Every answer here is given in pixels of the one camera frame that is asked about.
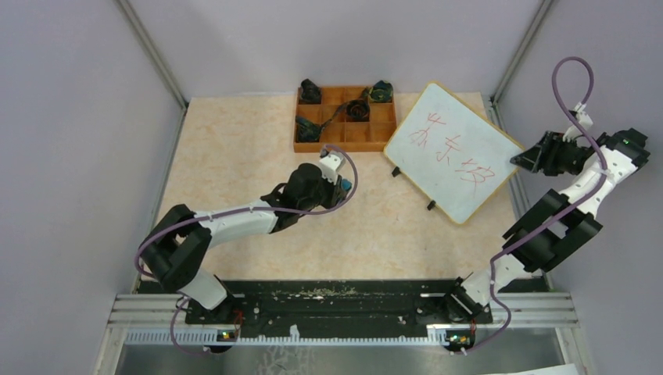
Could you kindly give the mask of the blue whiteboard eraser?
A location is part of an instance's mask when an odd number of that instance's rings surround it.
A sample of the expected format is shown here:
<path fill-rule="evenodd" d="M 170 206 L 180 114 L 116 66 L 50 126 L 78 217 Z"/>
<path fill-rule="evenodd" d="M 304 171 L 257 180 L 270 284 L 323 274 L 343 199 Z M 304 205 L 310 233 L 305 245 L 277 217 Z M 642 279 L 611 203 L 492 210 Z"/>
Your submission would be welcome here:
<path fill-rule="evenodd" d="M 350 191 L 350 190 L 352 189 L 352 186 L 353 186 L 353 185 L 352 185 L 352 182 L 351 182 L 351 181 L 349 181 L 349 180 L 347 180 L 347 179 L 345 179 L 345 178 L 342 178 L 342 179 L 341 179 L 340 187 L 341 187 L 341 189 L 343 189 L 344 191 Z"/>

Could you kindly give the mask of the yellow framed whiteboard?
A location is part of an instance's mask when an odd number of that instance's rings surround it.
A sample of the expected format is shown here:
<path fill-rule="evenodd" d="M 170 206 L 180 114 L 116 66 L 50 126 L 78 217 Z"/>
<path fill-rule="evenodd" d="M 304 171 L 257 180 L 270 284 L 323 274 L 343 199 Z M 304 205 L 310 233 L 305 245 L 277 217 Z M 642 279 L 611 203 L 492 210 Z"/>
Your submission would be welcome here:
<path fill-rule="evenodd" d="M 514 175 L 525 149 L 446 87 L 431 82 L 384 148 L 385 157 L 455 224 Z"/>

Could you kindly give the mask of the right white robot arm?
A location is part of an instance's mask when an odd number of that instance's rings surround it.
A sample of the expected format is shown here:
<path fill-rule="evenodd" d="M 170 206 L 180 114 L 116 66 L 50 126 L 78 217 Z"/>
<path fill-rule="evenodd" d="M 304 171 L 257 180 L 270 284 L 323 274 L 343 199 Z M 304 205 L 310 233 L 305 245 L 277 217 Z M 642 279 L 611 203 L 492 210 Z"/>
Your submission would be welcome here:
<path fill-rule="evenodd" d="M 511 163 L 546 176 L 570 173 L 575 179 L 557 192 L 550 189 L 503 235 L 501 252 L 481 273 L 457 278 L 440 301 L 440 311 L 450 322 L 466 322 L 480 313 L 500 289 L 511 281 L 548 272 L 596 236 L 602 226 L 597 210 L 614 188 L 646 165 L 648 137 L 633 128 L 596 138 L 598 146 L 566 141 L 562 133 L 547 131 Z"/>

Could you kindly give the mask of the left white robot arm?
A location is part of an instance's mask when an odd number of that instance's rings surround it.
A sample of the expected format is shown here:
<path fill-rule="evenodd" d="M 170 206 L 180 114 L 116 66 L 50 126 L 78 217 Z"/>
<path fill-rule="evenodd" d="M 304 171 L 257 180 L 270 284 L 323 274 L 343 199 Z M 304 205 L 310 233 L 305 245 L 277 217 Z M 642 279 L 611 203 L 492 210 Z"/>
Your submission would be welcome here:
<path fill-rule="evenodd" d="M 140 245 L 136 264 L 164 291 L 190 298 L 213 322 L 225 323 L 235 304 L 223 283 L 202 268 L 206 253 L 225 242 L 285 230 L 317 209 L 332 211 L 353 187 L 339 173 L 344 163 L 336 154 L 302 163 L 287 182 L 248 205 L 216 212 L 176 205 Z"/>

